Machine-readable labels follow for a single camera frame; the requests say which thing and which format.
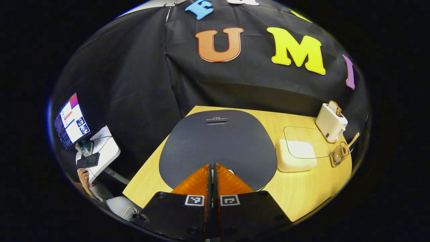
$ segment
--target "orange letter u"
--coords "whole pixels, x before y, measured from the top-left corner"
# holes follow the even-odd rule
[[[216,30],[207,30],[197,33],[195,37],[199,41],[199,55],[203,60],[209,62],[230,61],[236,58],[240,53],[240,33],[242,28],[225,28],[224,33],[228,35],[228,49],[224,52],[218,52],[214,49],[214,36]]]

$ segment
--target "white desk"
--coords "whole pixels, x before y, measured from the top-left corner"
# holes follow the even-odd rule
[[[88,178],[89,184],[91,184],[95,180],[95,178],[105,169],[105,172],[107,172],[117,180],[125,184],[128,184],[129,182],[126,178],[118,175],[116,172],[114,172],[108,167],[108,165],[112,161],[114,161],[121,153],[120,148],[118,147],[114,138],[111,136],[112,134],[109,131],[109,128],[107,126],[104,126],[99,132],[97,132],[90,138],[90,140],[93,140],[94,142],[94,147],[92,149],[93,153],[99,152],[100,157],[98,158],[97,166],[87,168],[87,170],[90,170]],[[82,152],[80,151],[76,153],[76,162],[81,159],[81,155]]]

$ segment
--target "person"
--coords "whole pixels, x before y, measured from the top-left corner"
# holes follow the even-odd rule
[[[139,206],[125,196],[114,197],[102,183],[88,184],[89,173],[85,168],[79,168],[77,172],[79,181],[89,197],[108,207],[119,217],[130,221],[133,215],[141,210]]]

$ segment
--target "hand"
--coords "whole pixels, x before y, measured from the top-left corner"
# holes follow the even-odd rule
[[[88,185],[89,172],[84,168],[79,168],[78,169],[78,176],[79,176],[79,181],[81,181],[82,186],[85,189],[88,189],[89,188],[89,185]]]

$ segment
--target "black background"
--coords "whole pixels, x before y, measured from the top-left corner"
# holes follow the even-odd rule
[[[424,97],[411,68],[423,60],[417,43],[425,9],[409,1],[288,1],[336,37],[363,71],[373,126],[366,160],[331,203],[282,240],[423,240],[425,132],[411,97]],[[10,237],[140,238],[145,234],[94,209],[58,172],[49,149],[46,108],[61,69],[99,28],[142,1],[9,1],[6,6],[4,114],[8,163],[3,196]],[[408,144],[413,142],[413,149]]]

